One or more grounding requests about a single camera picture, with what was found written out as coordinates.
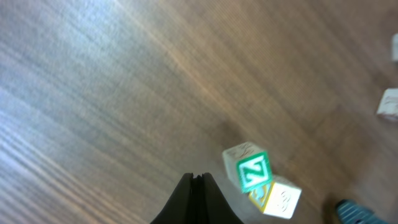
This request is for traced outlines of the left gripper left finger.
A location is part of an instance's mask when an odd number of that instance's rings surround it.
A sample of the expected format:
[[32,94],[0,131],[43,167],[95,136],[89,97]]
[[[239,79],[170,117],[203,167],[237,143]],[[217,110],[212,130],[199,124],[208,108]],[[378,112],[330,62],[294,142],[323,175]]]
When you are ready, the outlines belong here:
[[151,224],[184,224],[187,223],[187,213],[192,189],[192,173],[185,173],[178,182],[160,213]]

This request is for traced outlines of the plain block yellow side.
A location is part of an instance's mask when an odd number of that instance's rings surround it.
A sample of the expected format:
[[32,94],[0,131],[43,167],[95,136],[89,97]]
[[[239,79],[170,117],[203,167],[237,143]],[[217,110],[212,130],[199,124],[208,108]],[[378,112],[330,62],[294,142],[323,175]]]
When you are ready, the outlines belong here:
[[291,219],[302,189],[280,175],[249,193],[249,200],[265,215]]

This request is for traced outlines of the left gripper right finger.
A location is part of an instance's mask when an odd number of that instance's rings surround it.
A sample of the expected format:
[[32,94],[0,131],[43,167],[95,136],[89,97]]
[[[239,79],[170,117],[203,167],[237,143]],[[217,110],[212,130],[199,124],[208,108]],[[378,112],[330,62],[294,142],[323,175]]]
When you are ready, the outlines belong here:
[[194,223],[243,224],[210,173],[194,178]]

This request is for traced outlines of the green Z wooden block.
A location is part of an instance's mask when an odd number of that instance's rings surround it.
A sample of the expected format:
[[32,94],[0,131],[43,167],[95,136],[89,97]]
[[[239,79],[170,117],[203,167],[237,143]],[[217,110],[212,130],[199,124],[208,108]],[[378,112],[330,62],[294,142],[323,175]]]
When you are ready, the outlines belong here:
[[228,179],[247,194],[272,181],[267,151],[252,142],[244,142],[222,153]]

